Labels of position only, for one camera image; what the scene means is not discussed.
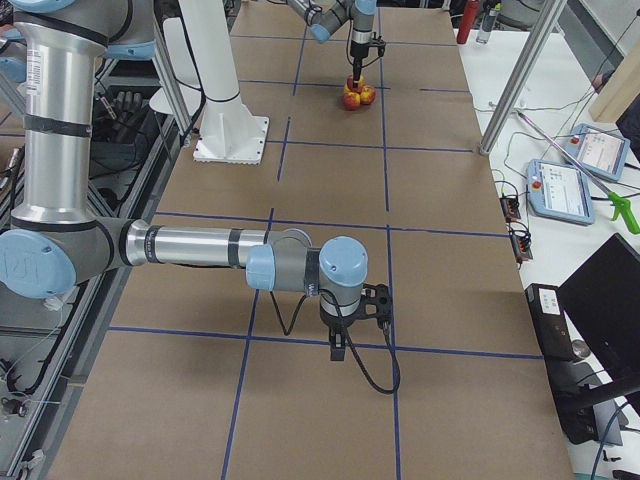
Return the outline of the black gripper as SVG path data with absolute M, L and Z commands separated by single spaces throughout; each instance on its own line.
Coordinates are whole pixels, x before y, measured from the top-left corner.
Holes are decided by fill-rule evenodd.
M 345 338 L 342 326 L 350 327 L 364 314 L 364 307 L 360 303 L 353 303 L 345 307 L 335 307 L 326 299 L 320 300 L 320 317 L 329 329 L 330 359 L 344 360 Z
M 351 42 L 349 54 L 352 58 L 351 85 L 358 85 L 362 78 L 362 62 L 369 55 L 369 43 Z

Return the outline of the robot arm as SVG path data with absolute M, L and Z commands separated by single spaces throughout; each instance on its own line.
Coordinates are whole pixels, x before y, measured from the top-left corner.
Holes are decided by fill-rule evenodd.
M 344 24 L 351 27 L 348 55 L 351 57 L 352 85 L 359 87 L 363 62 L 369 55 L 369 49 L 379 44 L 379 37 L 373 32 L 377 9 L 375 1 L 335 1 L 327 10 L 313 1 L 286 1 L 286 4 L 298 14 L 310 29 L 318 43 L 331 38 Z
M 95 64 L 156 53 L 150 1 L 17 1 L 26 43 L 24 197 L 1 236 L 1 280 L 47 298 L 122 267 L 175 264 L 244 271 L 270 293 L 318 296 L 333 360 L 354 347 L 366 316 L 368 257 L 340 236 L 314 247 L 300 230 L 171 228 L 92 214 L 87 207 Z

